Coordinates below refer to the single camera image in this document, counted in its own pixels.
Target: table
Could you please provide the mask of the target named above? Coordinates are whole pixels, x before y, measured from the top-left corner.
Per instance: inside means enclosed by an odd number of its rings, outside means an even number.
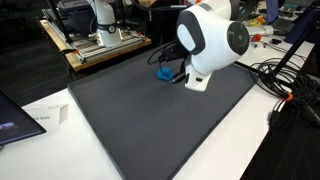
[[[54,42],[54,44],[58,47],[59,51],[70,49],[70,46],[64,40],[59,36],[57,31],[53,28],[52,25],[47,20],[40,20],[39,25],[42,28],[42,30],[48,34],[50,39]],[[132,45],[126,46],[125,48],[117,49],[114,51],[110,51],[109,53],[105,54],[104,56],[101,56],[93,61],[87,61],[82,63],[81,59],[76,56],[75,54],[69,53],[65,55],[65,59],[68,63],[68,65],[71,66],[72,70],[74,71],[80,71],[82,69],[86,69],[88,67],[91,67],[93,65],[96,65],[98,63],[110,60],[112,58],[115,58],[117,56],[123,55],[125,53],[137,50],[139,48],[145,47],[147,45],[151,44],[151,39],[146,38],[144,41],[141,41],[139,43],[134,43]]]
[[[304,44],[301,48],[301,53],[307,54],[312,45]],[[263,60],[254,53],[253,56],[249,54],[240,62],[252,64]],[[277,102],[277,98],[255,85],[174,179],[239,179],[268,132],[267,119]],[[0,152],[1,177],[15,180],[121,179],[68,90],[26,107],[53,104],[68,104],[68,118],[60,124],[57,132],[49,131],[46,135],[5,146]]]

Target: black mat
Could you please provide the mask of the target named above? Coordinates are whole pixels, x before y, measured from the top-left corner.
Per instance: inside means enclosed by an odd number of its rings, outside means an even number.
[[[206,92],[194,92],[158,80],[150,54],[69,85],[124,179],[173,178],[253,86],[246,70],[231,65],[213,74]]]

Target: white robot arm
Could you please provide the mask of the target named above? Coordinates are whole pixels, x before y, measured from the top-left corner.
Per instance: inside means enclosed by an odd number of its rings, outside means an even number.
[[[238,11],[233,4],[232,0],[204,0],[180,13],[177,35],[190,52],[185,67],[186,88],[205,91],[215,70],[235,62],[247,51],[247,29],[230,21]]]
[[[113,47],[121,43],[120,29],[117,27],[114,12],[108,4],[114,0],[87,0],[97,16],[97,43],[100,47]]]

